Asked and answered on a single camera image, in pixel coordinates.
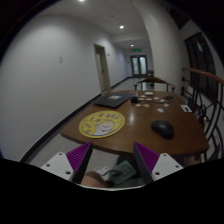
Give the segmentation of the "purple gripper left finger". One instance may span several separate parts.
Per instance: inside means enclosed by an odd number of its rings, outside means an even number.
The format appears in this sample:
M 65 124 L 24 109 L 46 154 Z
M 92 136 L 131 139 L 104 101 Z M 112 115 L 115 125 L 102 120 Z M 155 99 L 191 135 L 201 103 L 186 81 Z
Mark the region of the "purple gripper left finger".
M 88 142 L 68 153 L 57 153 L 42 166 L 42 169 L 70 182 L 80 184 L 91 154 L 92 143 Z

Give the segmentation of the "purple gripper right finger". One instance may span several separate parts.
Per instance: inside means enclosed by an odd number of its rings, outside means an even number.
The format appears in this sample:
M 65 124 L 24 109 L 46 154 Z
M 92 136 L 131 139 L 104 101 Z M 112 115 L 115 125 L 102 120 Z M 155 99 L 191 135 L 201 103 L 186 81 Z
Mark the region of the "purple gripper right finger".
M 133 154 L 145 184 L 164 178 L 182 169 L 182 166 L 169 154 L 158 154 L 139 143 L 134 144 Z

